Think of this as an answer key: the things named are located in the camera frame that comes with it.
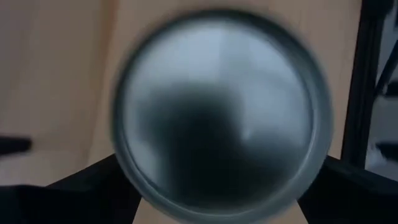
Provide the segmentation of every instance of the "round lid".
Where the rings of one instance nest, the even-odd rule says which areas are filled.
[[[191,14],[129,59],[114,104],[116,154],[140,193],[192,222],[266,217],[311,184],[331,139],[328,89],[273,22]]]

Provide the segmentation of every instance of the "metal can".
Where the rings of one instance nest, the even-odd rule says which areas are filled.
[[[128,58],[113,104],[124,173],[184,222],[248,223],[297,200],[330,147],[322,71],[280,25],[248,12],[193,12]]]

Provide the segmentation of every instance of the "beige wall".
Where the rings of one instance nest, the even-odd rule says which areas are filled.
[[[0,0],[0,133],[33,151],[0,160],[0,184],[45,185],[86,165],[108,25],[99,0]]]

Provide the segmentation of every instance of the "black frame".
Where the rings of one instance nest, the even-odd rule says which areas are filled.
[[[297,201],[309,224],[396,223],[398,182],[328,156]]]
[[[131,224],[140,201],[112,155],[47,187],[0,186],[0,223]]]
[[[341,160],[365,168],[382,28],[393,0],[363,0],[348,98]]]

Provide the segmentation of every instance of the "blurry circular object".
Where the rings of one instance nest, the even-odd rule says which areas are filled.
[[[275,22],[194,12],[148,36],[116,87],[124,173],[154,207],[193,223],[267,218],[310,186],[330,147],[328,88]]]

